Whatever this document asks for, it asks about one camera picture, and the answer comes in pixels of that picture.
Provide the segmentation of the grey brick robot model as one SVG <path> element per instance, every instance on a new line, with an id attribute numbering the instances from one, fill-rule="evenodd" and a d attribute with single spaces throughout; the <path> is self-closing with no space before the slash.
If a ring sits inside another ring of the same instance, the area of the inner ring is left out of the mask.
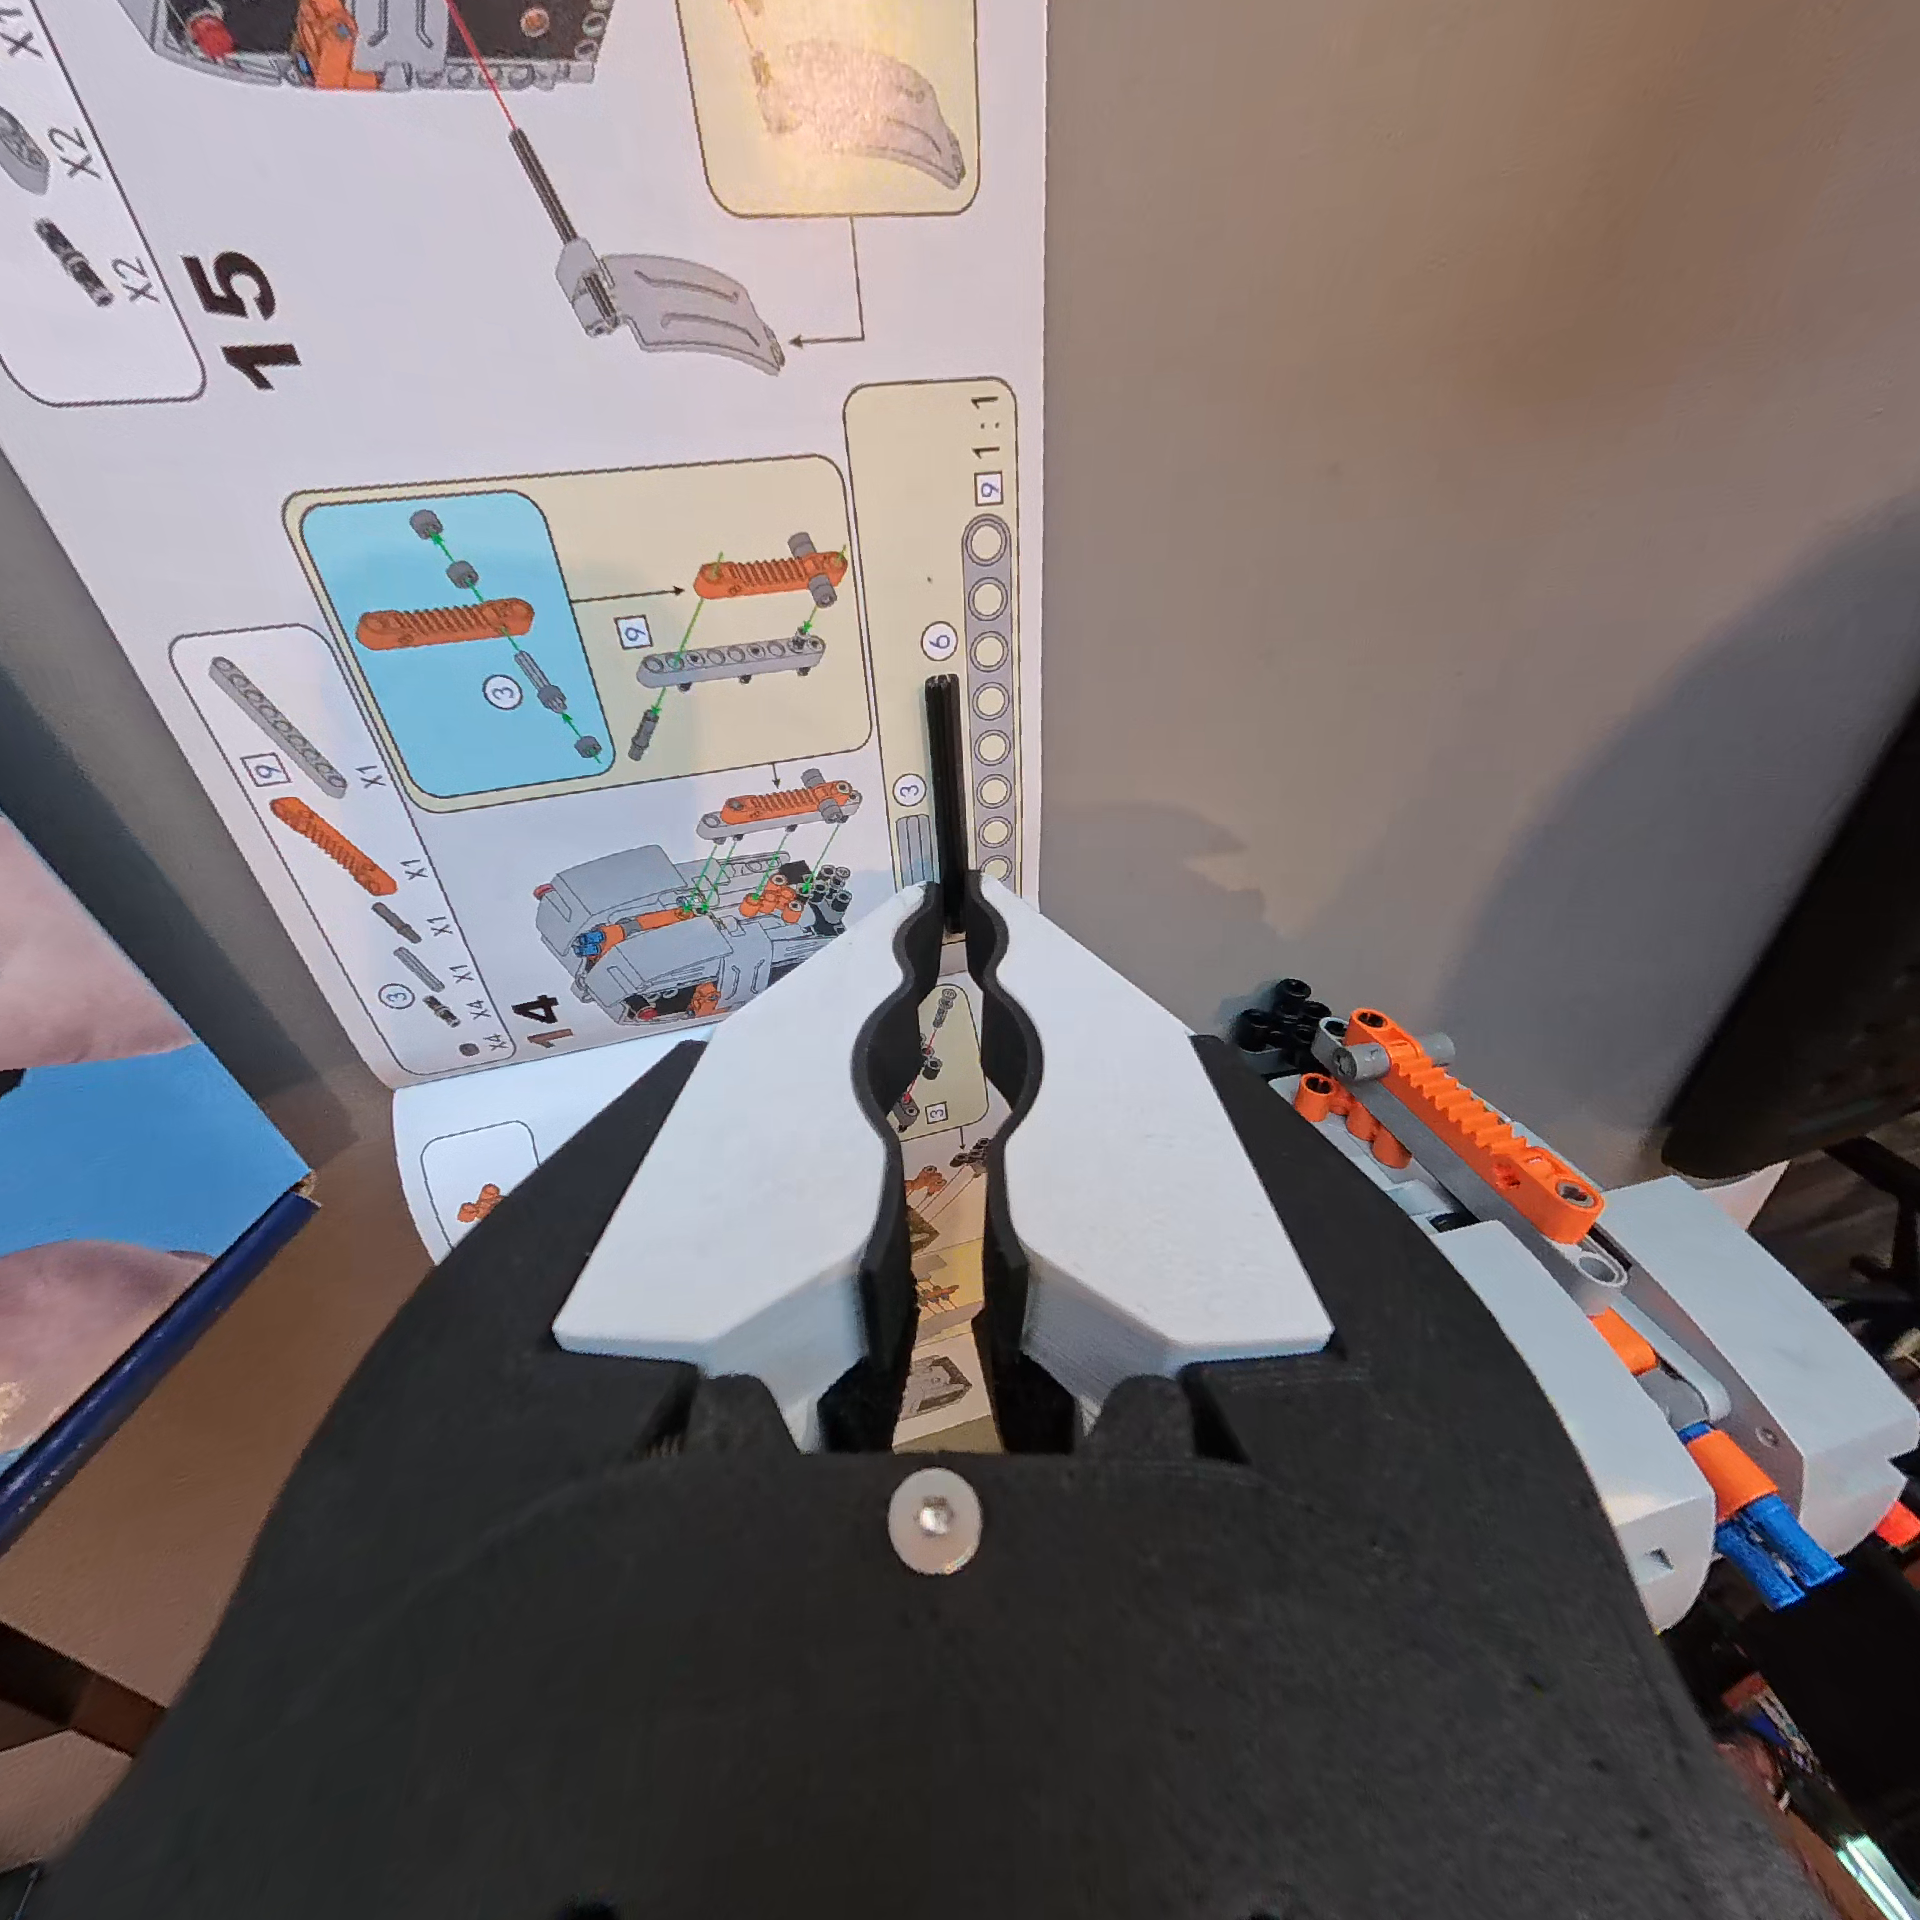
<path id="1" fill-rule="evenodd" d="M 1452 1262 L 1548 1394 L 1658 1633 L 1709 1573 L 1784 1611 L 1915 1549 L 1915 1408 L 1717 1192 L 1604 1188 L 1456 1074 L 1441 1033 L 1300 978 L 1240 1056 Z"/>

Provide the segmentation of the grey desk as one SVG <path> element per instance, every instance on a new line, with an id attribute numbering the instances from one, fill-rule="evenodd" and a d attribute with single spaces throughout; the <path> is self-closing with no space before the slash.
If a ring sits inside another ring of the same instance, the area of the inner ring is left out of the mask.
<path id="1" fill-rule="evenodd" d="M 1602 1180 L 1915 689 L 1915 5 L 1046 5 L 1045 909 Z M 19 806 L 320 1220 L 5 1563 L 173 1696 L 427 1264 L 417 1126 L 5 453 Z"/>

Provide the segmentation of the blue robot kit box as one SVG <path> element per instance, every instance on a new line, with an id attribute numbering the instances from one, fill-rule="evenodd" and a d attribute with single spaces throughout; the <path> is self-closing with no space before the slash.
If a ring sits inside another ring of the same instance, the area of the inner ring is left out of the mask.
<path id="1" fill-rule="evenodd" d="M 309 1170 L 2 820 L 2 1540 L 313 1216 Z"/>

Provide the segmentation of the open instruction booklet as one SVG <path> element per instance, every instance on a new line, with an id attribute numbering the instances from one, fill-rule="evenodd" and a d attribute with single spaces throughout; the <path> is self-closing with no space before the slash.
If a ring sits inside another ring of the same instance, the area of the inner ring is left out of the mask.
<path id="1" fill-rule="evenodd" d="M 1043 817 L 1046 5 L 5 5 L 5 453 L 449 1249 Z"/>

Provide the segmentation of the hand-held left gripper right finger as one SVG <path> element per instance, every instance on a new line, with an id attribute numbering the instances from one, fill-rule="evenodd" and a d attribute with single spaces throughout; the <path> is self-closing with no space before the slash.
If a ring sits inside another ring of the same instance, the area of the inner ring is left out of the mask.
<path id="1" fill-rule="evenodd" d="M 1194 1030 L 1005 882 L 968 882 L 988 1153 L 980 1365 L 1000 1437 L 1069 1442 L 1133 1379 L 1333 1339 Z"/>

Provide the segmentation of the black axle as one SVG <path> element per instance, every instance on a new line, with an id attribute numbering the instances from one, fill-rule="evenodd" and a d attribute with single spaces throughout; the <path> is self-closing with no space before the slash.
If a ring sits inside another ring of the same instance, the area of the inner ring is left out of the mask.
<path id="1" fill-rule="evenodd" d="M 925 678 L 923 708 L 945 929 L 954 937 L 965 933 L 970 882 L 968 753 L 958 676 Z"/>

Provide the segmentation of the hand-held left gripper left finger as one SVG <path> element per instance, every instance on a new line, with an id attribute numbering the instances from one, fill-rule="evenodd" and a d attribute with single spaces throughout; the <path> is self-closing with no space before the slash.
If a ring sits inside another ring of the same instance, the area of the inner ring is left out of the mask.
<path id="1" fill-rule="evenodd" d="M 888 1449 L 920 1323 L 892 1110 L 940 889 L 902 888 L 713 1028 L 556 1318 L 565 1352 L 753 1377 L 804 1449 Z"/>

